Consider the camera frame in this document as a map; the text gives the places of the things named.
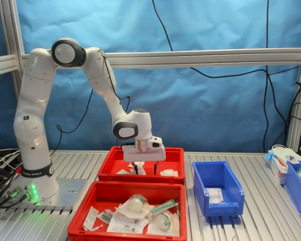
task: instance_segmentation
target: face mask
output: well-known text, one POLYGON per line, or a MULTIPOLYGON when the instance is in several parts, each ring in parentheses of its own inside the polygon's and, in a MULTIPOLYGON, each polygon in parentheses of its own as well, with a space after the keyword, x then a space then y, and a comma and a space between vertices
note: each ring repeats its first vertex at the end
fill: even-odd
POLYGON ((292 164, 298 164, 299 161, 301 161, 301 156, 299 156, 290 148, 286 148, 281 145, 275 145, 272 147, 272 151, 276 155, 276 157, 284 163, 289 161, 292 164))
POLYGON ((129 218, 143 219, 153 208, 154 206, 149 205, 146 198, 138 194, 130 197, 129 200, 117 210, 129 218))
POLYGON ((150 216, 146 234, 162 236, 180 236, 180 221, 176 214, 164 211, 150 216))

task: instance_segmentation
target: metal rail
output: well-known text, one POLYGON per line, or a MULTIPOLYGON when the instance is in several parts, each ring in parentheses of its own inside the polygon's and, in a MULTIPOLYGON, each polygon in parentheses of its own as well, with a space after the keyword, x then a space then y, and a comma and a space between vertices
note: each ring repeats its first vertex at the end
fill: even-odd
MULTIPOLYGON (((112 68, 187 68, 301 64, 301 48, 106 53, 112 68)), ((28 55, 22 55, 25 66, 28 55)))

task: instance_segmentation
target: blue plastic bin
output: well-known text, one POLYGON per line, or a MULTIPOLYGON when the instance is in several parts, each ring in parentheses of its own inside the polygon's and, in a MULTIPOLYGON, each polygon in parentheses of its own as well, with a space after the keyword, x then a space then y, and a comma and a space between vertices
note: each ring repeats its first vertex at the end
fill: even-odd
POLYGON ((205 217, 243 214, 244 191, 225 161, 193 162, 194 192, 205 217), (205 188, 221 188, 224 203, 209 203, 205 188))
POLYGON ((290 162, 287 162, 288 169, 285 188, 297 210, 301 213, 301 179, 296 173, 296 171, 301 168, 301 161, 299 162, 299 164, 291 164, 290 162))

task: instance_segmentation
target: red plastic bin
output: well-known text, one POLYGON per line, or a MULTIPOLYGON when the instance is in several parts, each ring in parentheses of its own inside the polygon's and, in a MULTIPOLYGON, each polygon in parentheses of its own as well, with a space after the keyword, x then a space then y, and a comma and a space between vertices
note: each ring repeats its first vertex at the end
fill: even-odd
POLYGON ((146 175, 126 175, 116 174, 121 169, 130 171, 129 162, 124 162, 123 153, 119 152, 116 147, 112 147, 101 165, 98 172, 100 181, 116 182, 151 182, 151 183, 177 183, 184 184, 184 150, 182 148, 165 148, 166 160, 158 164, 156 176, 154 175, 154 164, 156 162, 145 162, 143 168, 146 175), (178 177, 161 176, 161 171, 173 169, 178 172, 178 177))
POLYGON ((75 216, 68 226, 69 241, 161 241, 161 240, 187 240, 186 224, 186 202, 185 188, 180 184, 164 183, 130 183, 130 182, 93 182, 81 202, 75 216), (141 194, 148 199, 150 205, 159 205, 169 199, 175 199, 180 202, 180 237, 160 236, 146 234, 148 225, 144 228, 143 234, 115 233, 106 232, 108 225, 103 221, 96 219, 93 227, 100 226, 97 231, 85 231, 82 228, 84 220, 91 206, 102 212, 104 209, 115 211, 114 207, 126 202, 134 194, 141 194))

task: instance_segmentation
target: storage bin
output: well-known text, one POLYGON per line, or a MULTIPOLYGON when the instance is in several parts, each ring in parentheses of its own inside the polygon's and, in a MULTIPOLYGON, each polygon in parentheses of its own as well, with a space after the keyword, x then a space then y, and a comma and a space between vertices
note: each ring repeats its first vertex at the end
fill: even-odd
POLYGON ((205 217, 243 214, 244 191, 225 161, 193 162, 193 167, 193 189, 205 217), (205 188, 221 188, 224 203, 210 204, 205 188))
MULTIPOLYGON (((169 209, 175 213, 176 208, 169 209)), ((76 214, 68 226, 69 241, 115 241, 115 240, 131 240, 131 241, 160 241, 160 240, 187 240, 187 224, 186 224, 186 202, 185 188, 180 184, 164 184, 164 183, 129 183, 129 182, 93 182, 81 202, 76 214), (114 233, 106 232, 108 225, 99 220, 95 221, 94 227, 103 224, 97 231, 85 231, 82 228, 84 220, 91 206, 102 212, 104 209, 115 211, 114 207, 125 203, 134 194, 141 194, 148 199, 150 205, 159 205, 170 199, 180 202, 180 237, 160 236, 145 234, 148 225, 144 228, 143 234, 130 233, 114 233)))
POLYGON ((166 159, 158 164, 156 176, 154 175, 154 164, 156 162, 145 162, 143 168, 146 175, 116 174, 124 169, 130 172, 129 162, 124 162, 123 153, 116 147, 112 147, 101 165, 98 172, 100 181, 122 181, 122 182, 151 182, 151 183, 178 183, 184 184, 184 151, 182 148, 165 148, 166 159), (161 176, 161 171, 173 169, 178 172, 178 177, 161 176))
POLYGON ((297 210, 301 213, 301 178, 296 173, 296 171, 301 168, 301 161, 299 162, 299 164, 291 164, 291 162, 287 162, 288 170, 285 188, 297 210))

